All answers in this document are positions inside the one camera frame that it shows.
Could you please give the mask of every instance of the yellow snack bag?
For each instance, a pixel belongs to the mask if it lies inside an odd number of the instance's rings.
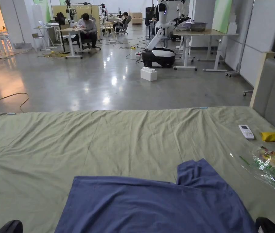
[[[262,140],[265,142],[275,142],[275,132],[262,132],[259,133]]]

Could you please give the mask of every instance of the blue cloth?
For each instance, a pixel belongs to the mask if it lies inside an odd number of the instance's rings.
[[[75,177],[55,233],[252,233],[238,195],[204,160],[182,163],[177,183]]]

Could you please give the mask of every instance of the green bed sheet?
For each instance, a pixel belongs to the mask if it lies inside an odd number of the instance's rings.
[[[247,141],[239,124],[257,137]],[[175,182],[177,165],[205,158],[238,193],[253,219],[275,222],[275,190],[253,178],[251,160],[273,131],[250,107],[155,111],[0,114],[0,227],[54,232],[74,176],[126,176]]]

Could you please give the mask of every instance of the air conditioner remote control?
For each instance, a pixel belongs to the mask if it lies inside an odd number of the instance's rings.
[[[254,134],[252,133],[252,131],[250,130],[249,126],[247,125],[239,125],[239,128],[243,134],[243,136],[247,139],[247,140],[254,140]]]

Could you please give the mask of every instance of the wrinkled sheet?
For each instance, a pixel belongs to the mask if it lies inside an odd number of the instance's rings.
[[[257,137],[247,141],[238,125]],[[236,191],[253,219],[275,223],[275,190],[236,159],[250,159],[275,130],[250,107],[155,111],[0,114],[0,227],[54,232],[75,176],[176,182],[179,164],[204,158]]]
[[[55,233],[257,233],[238,195],[205,159],[177,167],[177,182],[75,177]]]

